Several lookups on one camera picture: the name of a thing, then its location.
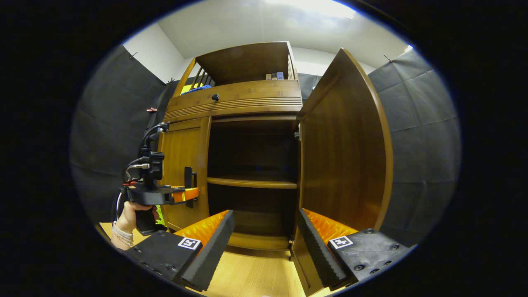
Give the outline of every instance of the human hand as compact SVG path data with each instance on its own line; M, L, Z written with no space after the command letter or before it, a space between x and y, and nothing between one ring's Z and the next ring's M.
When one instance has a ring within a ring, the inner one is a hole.
M117 220L116 227L121 231L132 234L132 231L137 228L136 210L152 210L154 219L159 220L159 215L156 211L156 206L141 205L135 202L126 201L123 207L123 212Z

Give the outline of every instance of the drawer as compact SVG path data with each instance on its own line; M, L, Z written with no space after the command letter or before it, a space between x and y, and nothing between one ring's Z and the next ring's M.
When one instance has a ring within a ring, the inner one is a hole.
M213 94L219 100L211 99ZM258 80L231 83L172 98L164 121L233 114L298 112L302 107L298 80Z

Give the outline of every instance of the wrist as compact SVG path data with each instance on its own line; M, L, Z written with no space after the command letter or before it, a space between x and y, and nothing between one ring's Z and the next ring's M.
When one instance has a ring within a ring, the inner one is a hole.
M129 234L132 234L132 231L134 230L134 226L126 220L125 216L119 217L116 222L116 227Z

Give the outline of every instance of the bracelet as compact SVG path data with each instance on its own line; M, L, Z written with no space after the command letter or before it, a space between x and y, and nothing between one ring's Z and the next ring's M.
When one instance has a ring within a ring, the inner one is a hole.
M117 237L119 238L120 241L122 241L124 244L128 245L129 247L132 247L132 241L134 240L134 235L133 234L129 234L129 233L125 233L123 231L121 231L117 226L116 226L116 221L114 221L112 223L112 233Z

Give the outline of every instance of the wooden cabinet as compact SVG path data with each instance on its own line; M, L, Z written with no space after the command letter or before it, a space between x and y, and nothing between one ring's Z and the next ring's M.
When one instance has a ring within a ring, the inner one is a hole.
M259 47L284 50L270 54ZM192 166L201 193L194 209L165 206L165 221L183 228L233 209L236 226L230 245L291 250L306 295L319 291L323 285L296 228L297 209L355 229L379 229L389 203L392 145L368 76L341 49L301 106L287 42L244 45L195 61L209 71L195 80L212 77L216 85L171 99L165 120L176 123L160 140L165 153L161 183L181 184L183 167ZM264 80L266 73L281 70L294 79ZM212 94L220 100L211 102ZM292 104L297 99L299 104ZM300 137L294 137L296 131Z

